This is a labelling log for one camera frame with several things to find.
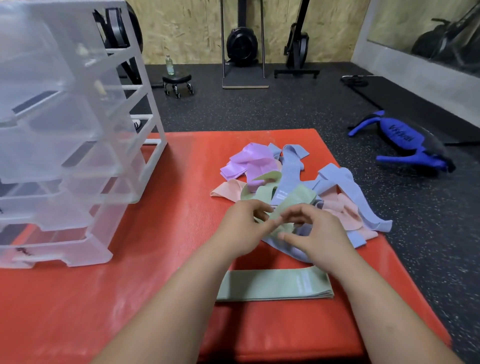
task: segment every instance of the wooden wall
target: wooden wall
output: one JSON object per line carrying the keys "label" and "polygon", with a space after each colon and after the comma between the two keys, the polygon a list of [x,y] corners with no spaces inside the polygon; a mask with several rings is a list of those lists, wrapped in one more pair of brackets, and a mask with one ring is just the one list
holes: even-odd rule
{"label": "wooden wall", "polygon": [[[129,0],[140,21],[145,63],[221,63],[219,0]],[[237,23],[237,1],[224,0],[225,41]],[[312,0],[303,31],[307,61],[349,61],[369,0]],[[265,60],[283,63],[290,25],[300,0],[264,0]],[[260,43],[260,1],[249,0],[247,26]]]}
{"label": "wooden wall", "polygon": [[417,38],[438,24],[432,18],[458,20],[477,0],[382,0],[368,39],[410,52]]}

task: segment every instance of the stool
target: stool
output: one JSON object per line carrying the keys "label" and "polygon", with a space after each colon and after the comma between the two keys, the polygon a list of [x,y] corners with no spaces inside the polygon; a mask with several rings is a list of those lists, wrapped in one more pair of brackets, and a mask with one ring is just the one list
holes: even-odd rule
{"label": "stool", "polygon": [[177,89],[178,84],[187,84],[188,92],[190,92],[190,95],[193,95],[193,87],[192,84],[190,83],[190,80],[192,79],[192,75],[177,75],[177,74],[169,74],[168,76],[163,76],[163,87],[165,89],[165,95],[170,95],[170,91],[167,89],[167,85],[172,85],[173,92],[175,92],[175,96],[177,98],[180,98],[180,94]]}

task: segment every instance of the red vinyl surface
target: red vinyl surface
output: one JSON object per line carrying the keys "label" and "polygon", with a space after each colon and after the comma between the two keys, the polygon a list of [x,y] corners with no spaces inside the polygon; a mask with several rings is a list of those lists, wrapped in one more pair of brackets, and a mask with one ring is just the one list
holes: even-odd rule
{"label": "red vinyl surface", "polygon": [[[107,264],[57,262],[0,270],[0,363],[87,363],[215,231],[232,202],[210,197],[219,169],[250,142],[301,144],[302,180],[335,160],[314,129],[168,133],[168,145],[141,201],[130,205]],[[144,155],[151,153],[145,146]],[[383,236],[358,249],[447,344],[450,336]],[[234,269],[306,264],[261,242]],[[216,304],[200,360],[276,361],[362,356],[347,298],[332,279],[333,299]]]}

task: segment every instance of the storage organizer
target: storage organizer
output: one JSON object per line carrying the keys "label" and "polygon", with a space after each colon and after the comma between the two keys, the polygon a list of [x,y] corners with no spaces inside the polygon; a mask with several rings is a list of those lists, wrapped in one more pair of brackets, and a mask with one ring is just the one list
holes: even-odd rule
{"label": "storage organizer", "polygon": [[[93,13],[110,8],[127,48],[104,46]],[[131,59],[141,85],[120,82]],[[125,2],[0,2],[0,267],[109,261],[166,143]],[[144,144],[156,145],[148,161]]]}

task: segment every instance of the person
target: person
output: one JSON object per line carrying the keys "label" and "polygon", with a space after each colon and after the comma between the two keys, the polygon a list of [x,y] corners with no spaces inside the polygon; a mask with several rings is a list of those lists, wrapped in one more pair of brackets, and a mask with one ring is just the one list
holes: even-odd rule
{"label": "person", "polygon": [[[268,219],[271,211],[259,200],[230,207],[214,235],[92,363],[195,363],[228,267],[285,222],[313,224],[309,236],[279,237],[343,286],[372,363],[461,363],[357,253],[337,217],[307,204],[291,206],[278,219]],[[254,216],[264,222],[256,223]]]}

